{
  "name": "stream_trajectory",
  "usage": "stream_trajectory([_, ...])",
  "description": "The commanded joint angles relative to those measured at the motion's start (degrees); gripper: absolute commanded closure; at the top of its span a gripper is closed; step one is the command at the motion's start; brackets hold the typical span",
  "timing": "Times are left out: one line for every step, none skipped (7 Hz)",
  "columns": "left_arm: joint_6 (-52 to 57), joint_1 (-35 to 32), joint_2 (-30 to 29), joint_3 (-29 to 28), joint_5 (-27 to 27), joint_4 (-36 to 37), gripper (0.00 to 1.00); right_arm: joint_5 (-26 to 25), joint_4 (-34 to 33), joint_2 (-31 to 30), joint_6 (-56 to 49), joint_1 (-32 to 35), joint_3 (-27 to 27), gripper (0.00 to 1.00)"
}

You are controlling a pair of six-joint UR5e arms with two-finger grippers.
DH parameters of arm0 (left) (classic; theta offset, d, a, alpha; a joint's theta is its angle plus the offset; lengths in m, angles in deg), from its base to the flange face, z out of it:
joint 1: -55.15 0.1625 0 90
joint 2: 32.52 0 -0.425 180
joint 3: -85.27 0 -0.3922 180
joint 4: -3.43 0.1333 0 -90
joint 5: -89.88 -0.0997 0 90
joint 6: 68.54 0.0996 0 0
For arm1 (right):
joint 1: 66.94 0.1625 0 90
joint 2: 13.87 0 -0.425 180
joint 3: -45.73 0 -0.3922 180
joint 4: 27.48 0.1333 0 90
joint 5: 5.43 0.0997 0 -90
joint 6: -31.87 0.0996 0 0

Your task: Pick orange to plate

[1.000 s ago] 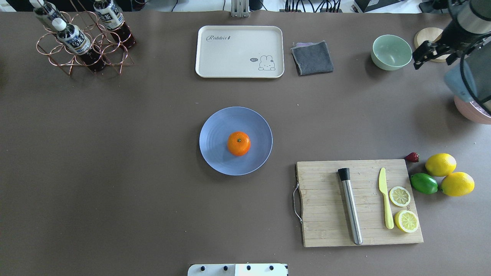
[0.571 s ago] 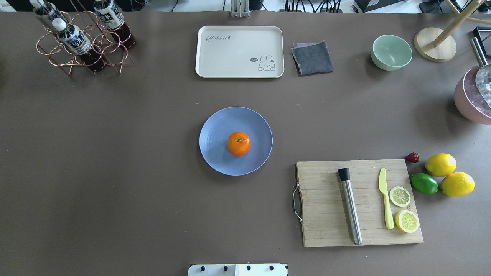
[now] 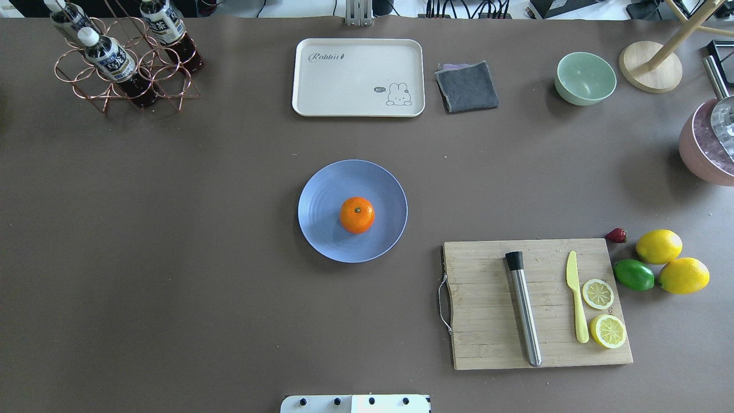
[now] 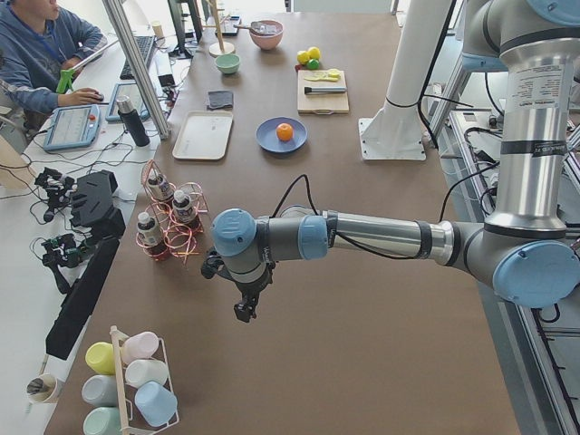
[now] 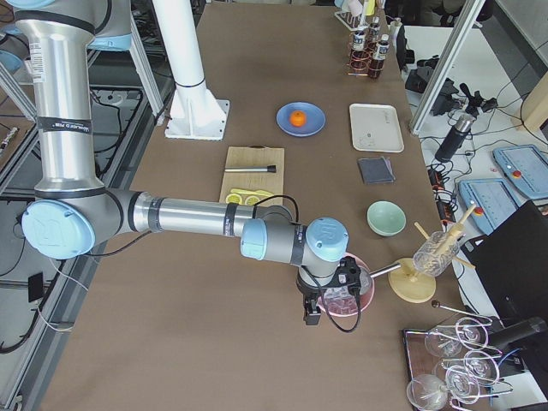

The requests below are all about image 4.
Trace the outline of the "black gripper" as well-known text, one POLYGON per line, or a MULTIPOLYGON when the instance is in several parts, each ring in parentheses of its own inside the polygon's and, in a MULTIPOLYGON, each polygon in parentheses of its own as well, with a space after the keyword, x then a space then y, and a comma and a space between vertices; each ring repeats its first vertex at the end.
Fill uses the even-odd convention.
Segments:
MULTIPOLYGON (((220 276, 226 280, 231 279, 222 256, 212 246, 205 254, 205 259, 201 265, 200 273, 206 278, 220 276)), ((256 318, 256 308, 259 302, 259 294, 243 295, 242 299, 234 305, 235 316, 238 321, 249 323, 256 318)))

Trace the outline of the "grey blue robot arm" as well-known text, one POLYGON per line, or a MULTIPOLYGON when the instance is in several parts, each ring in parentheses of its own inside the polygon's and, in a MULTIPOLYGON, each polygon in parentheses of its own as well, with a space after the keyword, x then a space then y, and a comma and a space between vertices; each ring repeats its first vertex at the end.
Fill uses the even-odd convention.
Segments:
POLYGON ((321 258, 339 241, 391 259, 457 268, 528 308, 553 305, 575 289, 579 259, 556 209, 579 57, 579 4, 471 1, 463 55, 497 59, 508 71, 494 211, 481 224, 430 224, 311 207, 270 217, 226 210, 212 223, 214 245, 201 272, 237 286, 239 320, 255 317, 278 262, 321 258))

